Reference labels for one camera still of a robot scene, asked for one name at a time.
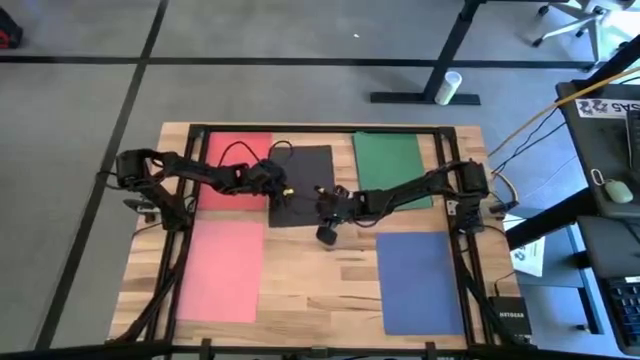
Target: sticker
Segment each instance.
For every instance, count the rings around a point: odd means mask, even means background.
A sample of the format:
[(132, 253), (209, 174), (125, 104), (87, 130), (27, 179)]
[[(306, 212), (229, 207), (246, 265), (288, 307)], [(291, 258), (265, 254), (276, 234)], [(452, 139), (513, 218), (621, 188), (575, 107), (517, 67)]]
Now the sticker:
[(616, 99), (576, 99), (582, 118), (626, 119), (627, 111), (640, 110), (640, 101)]

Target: black table leg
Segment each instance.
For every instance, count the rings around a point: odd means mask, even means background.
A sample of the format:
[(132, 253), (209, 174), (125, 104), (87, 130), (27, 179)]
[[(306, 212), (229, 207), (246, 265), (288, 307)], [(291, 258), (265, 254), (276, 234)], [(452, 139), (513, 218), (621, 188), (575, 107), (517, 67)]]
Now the black table leg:
[(589, 188), (564, 199), (553, 207), (507, 230), (509, 249), (517, 249), (572, 224), (580, 215), (596, 215), (598, 209)]
[[(434, 100), (436, 93), (440, 89), (444, 76), (449, 70), (453, 58), (456, 56), (456, 52), (458, 48), (460, 48), (471, 26), (473, 16), (476, 14), (476, 11), (478, 11), (480, 4), (484, 2), (485, 1), (482, 0), (465, 1), (462, 11), (458, 14), (458, 18), (449, 33), (447, 42), (444, 44), (440, 56), (438, 56), (438, 61), (433, 68), (433, 72), (429, 77), (429, 81), (427, 81), (424, 91), (421, 93), (373, 92), (370, 97), (371, 102), (390, 104), (436, 104)], [(475, 94), (455, 94), (451, 98), (449, 105), (480, 105), (480, 97)]]

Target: wooden table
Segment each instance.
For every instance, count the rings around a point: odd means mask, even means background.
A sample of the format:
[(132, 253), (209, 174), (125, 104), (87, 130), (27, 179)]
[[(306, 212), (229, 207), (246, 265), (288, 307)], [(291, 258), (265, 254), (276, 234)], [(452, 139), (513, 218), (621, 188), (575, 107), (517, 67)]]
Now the wooden table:
[[(165, 123), (158, 150), (182, 153), (189, 125)], [(456, 132), (461, 159), (484, 162), (488, 169), (480, 127), (456, 127)], [(274, 142), (283, 139), (294, 146), (331, 145), (336, 184), (358, 189), (350, 134), (273, 133)], [(418, 135), (418, 139), (425, 169), (437, 167), (434, 137)], [(175, 191), (177, 179), (167, 179), (163, 184)], [(338, 249), (331, 252), (319, 246), (316, 227), (268, 228), (266, 211), (242, 214), (199, 211), (196, 216), (207, 219), (243, 216), (265, 224), (257, 321), (232, 324), (179, 320), (174, 344), (199, 345), (202, 338), (211, 338), (217, 346), (421, 349), (425, 342), (433, 341), (438, 349), (466, 348), (464, 336), (387, 336), (383, 328), (375, 234), (447, 231), (444, 200), (440, 196), (434, 197), (432, 208), (393, 213), (370, 229), (339, 226)], [(502, 228), (498, 221), (485, 223)], [(138, 225), (146, 226), (142, 219)], [(494, 281), (513, 271), (509, 249), (504, 235), (493, 229), (476, 238), (485, 288), (492, 295)], [(124, 332), (152, 297), (164, 241), (161, 227), (141, 232), (133, 239), (110, 337)], [(499, 284), (503, 296), (519, 296), (515, 276)], [(474, 333), (478, 341), (483, 341), (479, 311), (471, 295), (469, 299)], [(159, 336), (164, 329), (163, 321)]]

